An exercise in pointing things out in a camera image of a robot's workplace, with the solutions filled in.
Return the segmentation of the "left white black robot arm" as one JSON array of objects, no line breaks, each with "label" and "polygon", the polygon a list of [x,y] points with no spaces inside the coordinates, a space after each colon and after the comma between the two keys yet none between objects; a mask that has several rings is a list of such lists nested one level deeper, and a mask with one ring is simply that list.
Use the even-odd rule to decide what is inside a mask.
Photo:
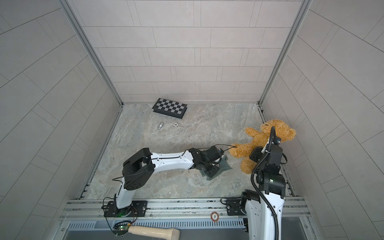
[{"label": "left white black robot arm", "polygon": [[157,154],[143,148],[123,163],[122,183],[114,198],[118,210],[132,205],[137,189],[156,173],[170,170],[199,170],[211,181],[231,169],[225,151],[212,146],[205,150],[187,149],[182,153]]}]

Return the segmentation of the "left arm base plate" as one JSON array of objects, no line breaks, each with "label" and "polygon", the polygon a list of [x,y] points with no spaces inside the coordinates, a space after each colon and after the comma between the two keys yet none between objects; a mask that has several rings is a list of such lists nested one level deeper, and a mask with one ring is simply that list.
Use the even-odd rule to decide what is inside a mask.
[{"label": "left arm base plate", "polygon": [[144,217],[147,210],[147,201],[133,201],[130,206],[122,209],[117,208],[117,201],[109,201],[103,204],[102,210],[107,218],[133,218]]}]

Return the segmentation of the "tan teddy bear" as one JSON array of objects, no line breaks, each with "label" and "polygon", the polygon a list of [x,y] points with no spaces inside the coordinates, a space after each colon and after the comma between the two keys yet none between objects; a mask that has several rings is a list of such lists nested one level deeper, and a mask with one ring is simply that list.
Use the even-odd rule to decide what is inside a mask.
[{"label": "tan teddy bear", "polygon": [[261,125],[260,131],[257,131],[253,128],[246,128],[245,133],[252,137],[253,140],[248,144],[233,144],[234,148],[229,149],[231,156],[240,159],[243,158],[241,162],[241,171],[244,174],[251,174],[253,168],[257,163],[250,159],[252,151],[256,147],[263,148],[269,141],[271,128],[275,127],[276,135],[281,139],[281,142],[291,141],[295,138],[297,132],[289,125],[287,125],[282,120],[270,120]]}]

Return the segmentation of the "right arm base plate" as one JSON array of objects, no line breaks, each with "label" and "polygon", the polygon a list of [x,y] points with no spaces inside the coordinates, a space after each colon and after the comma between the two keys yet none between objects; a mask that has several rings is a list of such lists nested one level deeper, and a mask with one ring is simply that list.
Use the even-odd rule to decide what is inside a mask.
[{"label": "right arm base plate", "polygon": [[245,205],[241,203],[240,198],[224,199],[228,216],[246,216]]}]

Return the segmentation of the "grey-green teddy sweater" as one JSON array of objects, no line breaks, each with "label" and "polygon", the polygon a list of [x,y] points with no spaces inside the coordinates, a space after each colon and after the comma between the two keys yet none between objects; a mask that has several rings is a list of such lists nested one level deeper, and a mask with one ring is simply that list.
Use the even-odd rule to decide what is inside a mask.
[{"label": "grey-green teddy sweater", "polygon": [[[227,163],[227,160],[228,160],[228,157],[226,155],[223,155],[221,162],[219,164],[217,164],[217,165],[213,165],[213,166],[218,166],[220,168],[219,173],[216,175],[216,178],[220,174],[224,173],[225,171],[229,171],[229,170],[232,169],[230,167],[230,165]],[[202,177],[206,177],[207,181],[211,181],[211,180],[214,179],[214,178],[213,179],[208,179],[207,176],[205,175],[205,171],[204,170],[200,170],[200,173],[201,173]]]}]

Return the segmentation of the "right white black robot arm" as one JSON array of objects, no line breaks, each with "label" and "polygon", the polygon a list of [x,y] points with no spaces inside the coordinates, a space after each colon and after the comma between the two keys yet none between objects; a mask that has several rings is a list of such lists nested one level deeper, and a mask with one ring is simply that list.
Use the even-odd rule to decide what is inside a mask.
[{"label": "right white black robot arm", "polygon": [[254,191],[242,194],[250,240],[280,240],[282,213],[286,196],[286,181],[280,174],[283,150],[278,145],[267,144],[256,148],[251,159],[259,157],[251,173]]}]

